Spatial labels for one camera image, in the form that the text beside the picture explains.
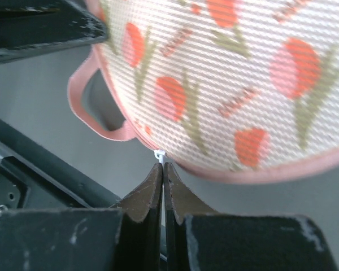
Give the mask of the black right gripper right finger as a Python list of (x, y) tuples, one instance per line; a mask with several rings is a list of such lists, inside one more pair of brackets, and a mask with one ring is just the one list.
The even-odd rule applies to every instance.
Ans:
[(220, 213), (175, 167), (163, 167), (168, 270), (337, 270), (321, 230), (305, 216)]

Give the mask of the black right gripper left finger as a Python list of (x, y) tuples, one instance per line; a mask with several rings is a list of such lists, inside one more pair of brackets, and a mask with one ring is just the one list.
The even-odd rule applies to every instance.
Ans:
[(0, 214), (0, 270), (158, 270), (163, 168), (111, 208)]

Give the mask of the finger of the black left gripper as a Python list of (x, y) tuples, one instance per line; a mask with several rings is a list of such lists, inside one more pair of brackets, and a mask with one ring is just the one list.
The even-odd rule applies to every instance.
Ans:
[(105, 24), (78, 1), (0, 1), (0, 64), (106, 38)]

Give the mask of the floral mesh laundry bag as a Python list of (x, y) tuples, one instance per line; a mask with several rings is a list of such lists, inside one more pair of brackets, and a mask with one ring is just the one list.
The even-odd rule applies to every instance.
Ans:
[(339, 1), (86, 6), (108, 36), (67, 93), (101, 137), (224, 183), (339, 165)]

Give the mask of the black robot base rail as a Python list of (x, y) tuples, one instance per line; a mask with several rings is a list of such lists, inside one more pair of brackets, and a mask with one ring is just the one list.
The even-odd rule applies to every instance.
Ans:
[(0, 175), (17, 208), (106, 208), (120, 197), (0, 119)]

